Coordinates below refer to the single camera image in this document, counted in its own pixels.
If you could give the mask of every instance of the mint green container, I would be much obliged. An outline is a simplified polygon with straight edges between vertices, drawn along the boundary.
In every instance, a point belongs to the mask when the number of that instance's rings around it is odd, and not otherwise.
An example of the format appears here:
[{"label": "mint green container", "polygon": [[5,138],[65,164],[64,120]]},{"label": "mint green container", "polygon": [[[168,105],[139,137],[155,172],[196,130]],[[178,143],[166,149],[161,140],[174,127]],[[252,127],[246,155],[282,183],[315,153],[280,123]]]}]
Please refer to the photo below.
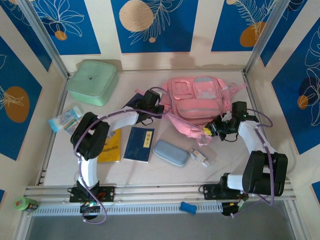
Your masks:
[{"label": "mint green container", "polygon": [[66,88],[75,100],[96,106],[105,105],[119,81],[115,66],[85,61],[68,81]]}]

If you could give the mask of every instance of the blue notebook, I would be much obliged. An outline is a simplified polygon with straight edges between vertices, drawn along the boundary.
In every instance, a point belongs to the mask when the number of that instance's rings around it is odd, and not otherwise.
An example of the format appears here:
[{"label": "blue notebook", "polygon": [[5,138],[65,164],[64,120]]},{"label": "blue notebook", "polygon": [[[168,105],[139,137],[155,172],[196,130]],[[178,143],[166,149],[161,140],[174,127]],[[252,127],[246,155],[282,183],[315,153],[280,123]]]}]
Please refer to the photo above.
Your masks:
[{"label": "blue notebook", "polygon": [[320,181],[314,182],[311,185],[315,193],[315,196],[318,199],[318,202],[320,204]]},{"label": "blue notebook", "polygon": [[154,132],[155,130],[153,128],[133,126],[123,158],[147,163],[149,161]]}]

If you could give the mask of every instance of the gray floor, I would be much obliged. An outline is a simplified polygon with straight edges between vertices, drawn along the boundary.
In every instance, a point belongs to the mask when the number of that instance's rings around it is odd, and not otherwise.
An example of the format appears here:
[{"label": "gray floor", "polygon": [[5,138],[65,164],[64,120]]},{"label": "gray floor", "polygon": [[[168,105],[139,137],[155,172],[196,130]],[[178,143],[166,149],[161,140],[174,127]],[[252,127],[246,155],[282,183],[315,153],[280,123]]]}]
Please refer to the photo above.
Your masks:
[{"label": "gray floor", "polygon": [[291,240],[295,239],[283,206],[264,203],[232,219],[220,213],[110,215],[103,225],[78,216],[38,216],[27,240]]}]

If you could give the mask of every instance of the green tape roll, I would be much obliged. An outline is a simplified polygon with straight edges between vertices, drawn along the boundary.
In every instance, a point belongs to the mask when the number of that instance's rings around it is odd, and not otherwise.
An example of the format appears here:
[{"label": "green tape roll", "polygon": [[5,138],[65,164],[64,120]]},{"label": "green tape roll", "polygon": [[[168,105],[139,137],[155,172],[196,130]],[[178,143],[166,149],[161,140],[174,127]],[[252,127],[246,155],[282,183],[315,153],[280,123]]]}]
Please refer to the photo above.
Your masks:
[{"label": "green tape roll", "polygon": [[33,212],[38,209],[39,202],[24,196],[17,197],[14,200],[13,207],[16,210],[26,211],[26,212]]}]

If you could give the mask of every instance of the blue eraser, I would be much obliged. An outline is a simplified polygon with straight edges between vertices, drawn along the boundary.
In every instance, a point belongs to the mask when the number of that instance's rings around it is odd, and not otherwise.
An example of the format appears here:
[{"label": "blue eraser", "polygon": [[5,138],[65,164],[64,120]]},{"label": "blue eraser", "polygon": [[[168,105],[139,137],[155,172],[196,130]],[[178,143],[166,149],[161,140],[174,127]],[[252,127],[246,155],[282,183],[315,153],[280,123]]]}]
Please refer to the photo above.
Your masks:
[{"label": "blue eraser", "polygon": [[180,210],[195,215],[197,206],[191,205],[182,201],[180,205]]}]

